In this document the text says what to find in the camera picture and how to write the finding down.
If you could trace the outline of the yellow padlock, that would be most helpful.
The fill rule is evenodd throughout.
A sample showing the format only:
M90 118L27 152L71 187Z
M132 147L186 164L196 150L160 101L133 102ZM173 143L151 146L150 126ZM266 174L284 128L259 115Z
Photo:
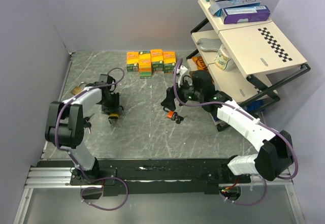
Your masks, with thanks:
M108 121L111 127L116 127L118 126L117 122L119 120L119 114L118 113L110 113L108 115Z

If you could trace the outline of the orange padlock black keys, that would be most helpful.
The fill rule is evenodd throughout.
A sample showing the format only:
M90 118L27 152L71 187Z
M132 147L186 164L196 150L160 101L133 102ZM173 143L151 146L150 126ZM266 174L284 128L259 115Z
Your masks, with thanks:
M185 118L187 117L187 115L185 115L185 116L180 116L180 115L177 115L176 117L175 117L175 123L176 124L180 124Z

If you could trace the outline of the black headed keys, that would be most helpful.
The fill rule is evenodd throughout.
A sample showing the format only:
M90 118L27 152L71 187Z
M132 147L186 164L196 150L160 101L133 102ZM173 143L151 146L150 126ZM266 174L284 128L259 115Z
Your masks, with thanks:
M88 132L91 134L91 127L92 127L92 124L90 122L90 119L94 116L94 113L92 113L91 115L89 116L86 116L83 118L83 127L85 129L88 129Z

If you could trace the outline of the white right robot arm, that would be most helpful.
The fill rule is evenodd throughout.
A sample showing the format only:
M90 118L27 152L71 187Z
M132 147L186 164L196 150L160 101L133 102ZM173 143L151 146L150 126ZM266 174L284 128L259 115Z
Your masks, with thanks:
M189 75L185 67L174 72L174 84L167 88L161 106L170 120L180 124L184 117L176 112L175 103L185 106L188 101L197 102L206 112L230 125L257 151L252 155L230 157L221 171L226 182L234 182L246 174L259 174L265 180L273 181L281 178L281 174L295 162L290 134L267 127L226 93L216 90L208 72L200 70Z

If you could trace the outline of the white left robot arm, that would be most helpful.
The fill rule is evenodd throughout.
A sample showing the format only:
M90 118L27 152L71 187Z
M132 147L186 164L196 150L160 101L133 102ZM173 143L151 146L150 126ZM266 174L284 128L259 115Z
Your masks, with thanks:
M84 116L84 112L100 105L109 124L115 125L124 111L120 105L120 93L115 92L117 82L112 76L101 74L97 82L86 84L71 99L52 102L49 106L45 139L70 156L75 174L82 175L88 184L97 183L101 175L97 158L83 142L84 130L92 127L91 117Z

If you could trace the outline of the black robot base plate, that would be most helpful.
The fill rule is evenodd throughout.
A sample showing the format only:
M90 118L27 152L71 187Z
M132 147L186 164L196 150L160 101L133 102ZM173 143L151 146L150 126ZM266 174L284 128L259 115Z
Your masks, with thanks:
M217 195L223 186L235 190L252 182L252 173L236 175L226 158L101 159L82 174L69 160L39 161L38 168L67 168L70 186L85 189L87 200L99 196L204 193Z

